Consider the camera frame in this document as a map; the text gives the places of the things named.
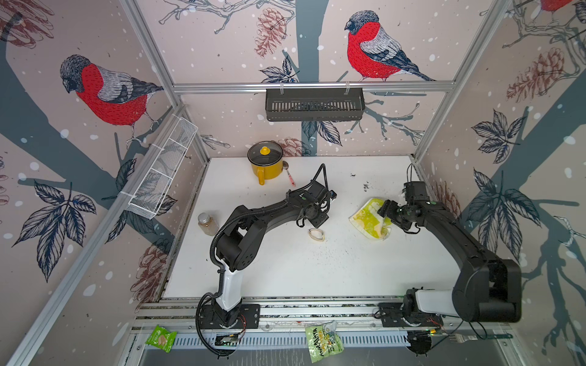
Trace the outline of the yellow-green white towel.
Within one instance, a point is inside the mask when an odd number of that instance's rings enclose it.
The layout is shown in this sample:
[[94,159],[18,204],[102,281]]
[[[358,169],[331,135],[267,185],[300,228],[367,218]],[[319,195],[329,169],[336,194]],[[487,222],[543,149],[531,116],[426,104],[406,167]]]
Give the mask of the yellow-green white towel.
[[378,213],[384,202],[380,198],[371,198],[349,218],[352,226],[367,239],[385,240],[391,232],[392,222]]

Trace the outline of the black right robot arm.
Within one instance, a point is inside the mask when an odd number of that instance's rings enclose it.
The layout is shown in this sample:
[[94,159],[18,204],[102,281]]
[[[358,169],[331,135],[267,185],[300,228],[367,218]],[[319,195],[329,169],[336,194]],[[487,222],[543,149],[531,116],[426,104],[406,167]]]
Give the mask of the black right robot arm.
[[516,323],[522,315],[520,266],[483,247],[441,203],[387,200],[378,215],[410,234],[415,225],[432,233],[453,257],[459,276],[451,290],[407,292],[411,308],[459,317],[466,323]]

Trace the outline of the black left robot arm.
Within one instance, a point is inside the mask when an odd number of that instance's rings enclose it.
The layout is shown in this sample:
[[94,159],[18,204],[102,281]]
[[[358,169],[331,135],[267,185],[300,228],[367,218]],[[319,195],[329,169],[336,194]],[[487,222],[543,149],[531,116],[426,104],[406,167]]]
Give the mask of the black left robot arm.
[[258,208],[241,205],[234,209],[210,245],[210,261],[218,267],[218,290],[201,298],[210,300],[221,326],[234,325],[240,315],[242,272],[257,257],[264,236],[289,222],[300,228],[306,223],[314,229],[320,228],[328,220],[331,203],[336,198],[335,191],[313,180],[287,191],[284,199],[275,204]]

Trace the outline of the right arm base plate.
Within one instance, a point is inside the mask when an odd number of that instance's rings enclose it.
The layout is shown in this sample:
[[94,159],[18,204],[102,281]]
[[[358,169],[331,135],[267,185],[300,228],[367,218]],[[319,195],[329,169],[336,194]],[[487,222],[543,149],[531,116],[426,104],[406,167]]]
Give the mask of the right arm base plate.
[[404,310],[402,303],[380,303],[373,316],[382,322],[384,328],[440,328],[443,319],[436,314],[422,313],[418,310]]

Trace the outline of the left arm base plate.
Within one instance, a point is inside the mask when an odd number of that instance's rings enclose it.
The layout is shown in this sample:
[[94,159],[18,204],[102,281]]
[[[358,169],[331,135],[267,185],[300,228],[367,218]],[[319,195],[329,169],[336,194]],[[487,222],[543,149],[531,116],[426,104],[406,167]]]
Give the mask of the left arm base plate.
[[244,318],[247,329],[259,327],[260,306],[258,304],[239,304],[229,311],[219,305],[204,305],[200,308],[196,319],[200,329],[242,329],[241,319]]

